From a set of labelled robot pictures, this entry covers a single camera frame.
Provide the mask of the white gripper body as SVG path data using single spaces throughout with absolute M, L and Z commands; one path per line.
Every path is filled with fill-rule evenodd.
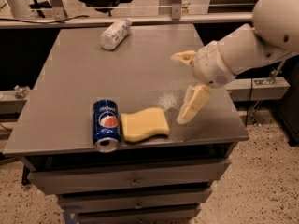
M 212 41 L 197 51 L 192 59 L 192 72 L 197 80 L 213 89 L 235 80 L 235 74 L 222 58 L 217 41 Z

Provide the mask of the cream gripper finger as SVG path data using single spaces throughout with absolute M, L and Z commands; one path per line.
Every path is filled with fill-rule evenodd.
M 193 58 L 197 54 L 194 50 L 187 50 L 177 52 L 171 56 L 171 60 L 175 63 L 185 64 L 187 66 L 193 66 Z
M 211 95 L 212 89 L 208 85 L 189 85 L 184 96 L 183 105 L 177 116 L 177 123 L 180 125 L 189 123 L 207 104 Z

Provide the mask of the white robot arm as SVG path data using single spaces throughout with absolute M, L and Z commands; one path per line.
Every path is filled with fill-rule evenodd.
M 264 67 L 299 53 L 299 0 L 258 0 L 252 24 L 244 24 L 199 50 L 178 52 L 176 63 L 189 66 L 199 81 L 186 90 L 177 123 L 190 122 L 212 91 L 250 69 Z

